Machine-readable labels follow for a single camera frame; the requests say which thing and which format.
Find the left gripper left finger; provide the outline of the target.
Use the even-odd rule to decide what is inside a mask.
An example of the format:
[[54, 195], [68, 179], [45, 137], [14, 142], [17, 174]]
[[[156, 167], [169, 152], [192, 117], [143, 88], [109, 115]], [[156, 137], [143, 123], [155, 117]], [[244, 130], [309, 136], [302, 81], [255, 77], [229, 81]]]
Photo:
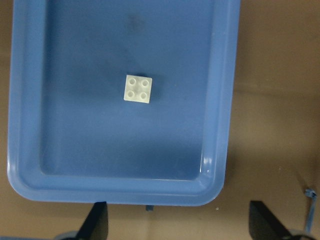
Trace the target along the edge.
[[106, 240], [108, 238], [108, 205], [96, 202], [76, 234], [77, 240]]

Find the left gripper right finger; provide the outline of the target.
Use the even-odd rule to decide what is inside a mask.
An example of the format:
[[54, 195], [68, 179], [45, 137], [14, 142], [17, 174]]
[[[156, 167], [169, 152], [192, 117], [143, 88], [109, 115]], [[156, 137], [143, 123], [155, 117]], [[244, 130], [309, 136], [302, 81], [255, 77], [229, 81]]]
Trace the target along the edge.
[[258, 200], [251, 200], [249, 203], [248, 230], [253, 240], [293, 239], [289, 230]]

